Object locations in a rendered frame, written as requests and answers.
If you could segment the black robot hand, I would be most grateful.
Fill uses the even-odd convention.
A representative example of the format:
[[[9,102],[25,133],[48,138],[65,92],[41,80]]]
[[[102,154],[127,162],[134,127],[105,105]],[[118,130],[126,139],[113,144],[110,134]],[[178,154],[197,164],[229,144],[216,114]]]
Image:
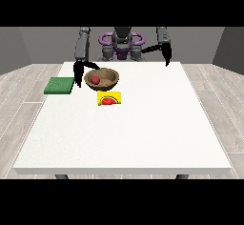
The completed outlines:
[[[91,68],[94,70],[99,70],[99,67],[90,61],[76,60],[73,64],[74,82],[78,87],[82,85],[82,78],[84,74],[84,68]]]
[[[147,53],[147,52],[152,52],[152,51],[161,51],[162,55],[166,61],[166,65],[170,64],[170,61],[172,59],[172,48],[171,48],[170,43],[163,43],[163,44],[150,46],[150,47],[143,49],[141,52]]]

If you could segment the green square pad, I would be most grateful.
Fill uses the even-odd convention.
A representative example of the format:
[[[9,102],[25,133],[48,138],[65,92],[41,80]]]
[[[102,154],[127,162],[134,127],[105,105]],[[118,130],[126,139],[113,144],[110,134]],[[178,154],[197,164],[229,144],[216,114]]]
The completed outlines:
[[[73,83],[73,77],[52,77],[44,89],[44,94],[70,94]]]

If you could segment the brown wooden bowl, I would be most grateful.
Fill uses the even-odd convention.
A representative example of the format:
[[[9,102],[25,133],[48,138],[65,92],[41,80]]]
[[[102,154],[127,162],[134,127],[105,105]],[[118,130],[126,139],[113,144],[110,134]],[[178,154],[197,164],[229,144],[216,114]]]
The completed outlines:
[[[92,78],[97,76],[99,83],[92,83]],[[101,68],[100,70],[91,70],[84,76],[86,84],[94,91],[107,92],[111,90],[119,81],[119,73],[113,69]]]

